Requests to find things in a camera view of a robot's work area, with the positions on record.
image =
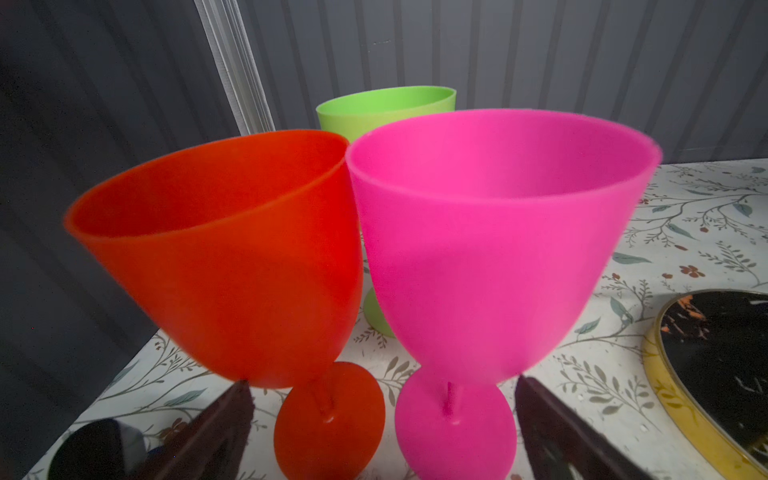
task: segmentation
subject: green cup base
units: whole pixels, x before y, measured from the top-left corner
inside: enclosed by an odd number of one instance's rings
[[[376,292],[373,288],[368,290],[366,299],[362,303],[362,314],[376,332],[392,339],[395,338],[395,333],[389,328],[389,324],[386,318],[384,318],[384,312],[382,312],[382,307],[379,306],[379,301],[376,299]]]

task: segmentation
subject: black marble surface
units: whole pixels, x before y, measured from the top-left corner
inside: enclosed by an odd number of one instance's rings
[[[691,293],[664,312],[661,340],[691,396],[768,465],[768,295]]]

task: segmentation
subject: goblet base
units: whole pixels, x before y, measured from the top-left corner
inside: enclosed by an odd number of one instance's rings
[[[421,480],[506,478],[517,451],[515,417],[496,386],[459,386],[447,412],[448,385],[429,368],[402,387],[395,409],[397,442]]]
[[[395,333],[389,327],[384,318],[384,312],[376,298],[376,291],[372,288],[368,290],[366,299],[362,302],[362,314],[366,317],[366,322],[376,331],[389,338],[395,338]]]
[[[277,464],[289,480],[352,480],[376,453],[384,417],[376,379],[354,363],[336,362],[286,397],[275,423]]]

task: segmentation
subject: table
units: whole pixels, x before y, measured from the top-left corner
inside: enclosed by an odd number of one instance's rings
[[[528,372],[659,480],[721,477],[659,405],[643,371],[642,336],[657,311],[680,293],[709,288],[768,291],[766,170],[768,159],[662,165],[573,330]],[[566,240],[568,232],[562,234]],[[753,260],[737,268],[720,262],[734,250]],[[551,271],[552,276],[568,274]],[[366,266],[364,291],[369,288]],[[556,301],[557,292],[552,297]],[[418,365],[397,340],[368,327],[362,310],[339,360],[367,368],[386,401],[381,445],[359,480],[416,478],[398,449],[394,412],[403,383]],[[144,432],[151,447],[158,446],[229,384],[158,331],[26,478],[46,478],[63,440],[95,419],[120,419]],[[515,381],[500,388],[514,407]],[[256,411],[238,480],[284,478],[275,462],[272,434],[288,392],[253,389]],[[519,435],[518,444],[511,479],[533,479]]]

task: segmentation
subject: red goblet stem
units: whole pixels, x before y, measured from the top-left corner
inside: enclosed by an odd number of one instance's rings
[[[323,417],[323,422],[333,421],[335,413],[333,411],[333,396],[331,395],[331,385],[326,376],[322,376],[310,383],[310,390],[315,397],[317,408]]]
[[[448,382],[448,399],[445,401],[443,412],[448,417],[448,421],[454,425],[458,424],[461,420],[458,410],[461,408],[463,393],[463,386]]]

